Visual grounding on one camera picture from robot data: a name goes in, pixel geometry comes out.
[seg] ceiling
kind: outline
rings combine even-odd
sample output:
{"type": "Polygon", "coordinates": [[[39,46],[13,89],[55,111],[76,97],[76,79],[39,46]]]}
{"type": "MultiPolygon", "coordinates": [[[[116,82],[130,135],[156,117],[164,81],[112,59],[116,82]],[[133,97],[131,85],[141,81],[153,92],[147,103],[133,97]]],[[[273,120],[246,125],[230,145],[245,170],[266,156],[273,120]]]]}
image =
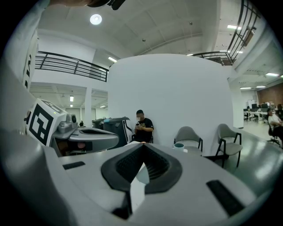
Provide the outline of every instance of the ceiling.
{"type": "Polygon", "coordinates": [[[241,0],[126,0],[117,11],[48,7],[39,29],[75,35],[119,58],[152,53],[188,54],[227,49],[241,0]],[[91,15],[102,23],[94,26],[91,15]]]}
{"type": "MultiPolygon", "coordinates": [[[[51,83],[31,83],[30,93],[58,107],[69,108],[70,104],[73,104],[73,108],[84,108],[86,88],[51,83]],[[70,102],[70,95],[74,96],[73,102],[70,102]]],[[[103,105],[108,107],[108,93],[93,89],[92,108],[103,105]]]]}
{"type": "Polygon", "coordinates": [[[283,75],[283,57],[273,41],[250,64],[245,74],[239,78],[239,83],[241,87],[256,87],[283,82],[280,76],[267,76],[268,72],[283,75]]]}

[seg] black rubber pad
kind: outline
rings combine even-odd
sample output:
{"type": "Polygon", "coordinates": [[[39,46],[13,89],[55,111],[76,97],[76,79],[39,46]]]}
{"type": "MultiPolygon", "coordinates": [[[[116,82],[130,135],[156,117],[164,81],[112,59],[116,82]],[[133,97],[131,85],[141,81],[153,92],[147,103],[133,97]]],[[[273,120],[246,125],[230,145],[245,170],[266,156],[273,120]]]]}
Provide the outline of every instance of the black rubber pad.
{"type": "Polygon", "coordinates": [[[236,214],[244,209],[244,206],[220,181],[209,181],[207,186],[212,191],[216,199],[220,202],[229,216],[236,214]]]}
{"type": "Polygon", "coordinates": [[[65,164],[63,165],[63,167],[65,170],[69,170],[69,169],[76,168],[76,167],[83,166],[83,165],[85,165],[85,163],[80,161],[80,162],[73,162],[70,164],[65,164]]]}

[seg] black t-shirt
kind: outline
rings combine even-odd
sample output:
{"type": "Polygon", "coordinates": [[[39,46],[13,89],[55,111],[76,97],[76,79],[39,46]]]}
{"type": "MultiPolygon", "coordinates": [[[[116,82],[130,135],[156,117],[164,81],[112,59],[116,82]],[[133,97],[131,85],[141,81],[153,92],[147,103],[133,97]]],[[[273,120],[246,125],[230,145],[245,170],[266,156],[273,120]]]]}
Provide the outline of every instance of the black t-shirt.
{"type": "MultiPolygon", "coordinates": [[[[150,119],[148,119],[148,118],[145,118],[143,121],[139,121],[139,124],[142,127],[154,129],[152,121],[150,119]]],[[[139,141],[139,142],[145,141],[145,142],[149,143],[150,139],[151,139],[151,136],[152,136],[152,132],[147,132],[147,131],[144,131],[144,130],[138,130],[134,139],[136,141],[139,141]]]]}

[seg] man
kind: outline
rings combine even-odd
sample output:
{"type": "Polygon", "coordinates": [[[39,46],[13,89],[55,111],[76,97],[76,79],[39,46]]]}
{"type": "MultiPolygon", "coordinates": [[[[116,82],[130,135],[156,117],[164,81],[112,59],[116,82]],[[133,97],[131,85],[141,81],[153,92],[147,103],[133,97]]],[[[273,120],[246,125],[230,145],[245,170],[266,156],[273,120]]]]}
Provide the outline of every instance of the man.
{"type": "Polygon", "coordinates": [[[149,143],[154,130],[152,121],[145,118],[142,110],[137,111],[137,125],[134,129],[135,137],[132,141],[149,143]]]}

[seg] round ceiling light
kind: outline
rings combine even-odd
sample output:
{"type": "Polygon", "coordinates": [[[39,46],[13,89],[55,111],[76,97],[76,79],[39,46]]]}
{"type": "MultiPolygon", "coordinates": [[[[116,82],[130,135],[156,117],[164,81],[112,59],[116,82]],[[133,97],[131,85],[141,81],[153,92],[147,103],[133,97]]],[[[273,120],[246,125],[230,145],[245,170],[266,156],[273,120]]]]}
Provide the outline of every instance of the round ceiling light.
{"type": "Polygon", "coordinates": [[[102,21],[102,17],[99,14],[94,14],[90,17],[90,23],[92,23],[93,25],[98,25],[100,24],[102,21]]]}

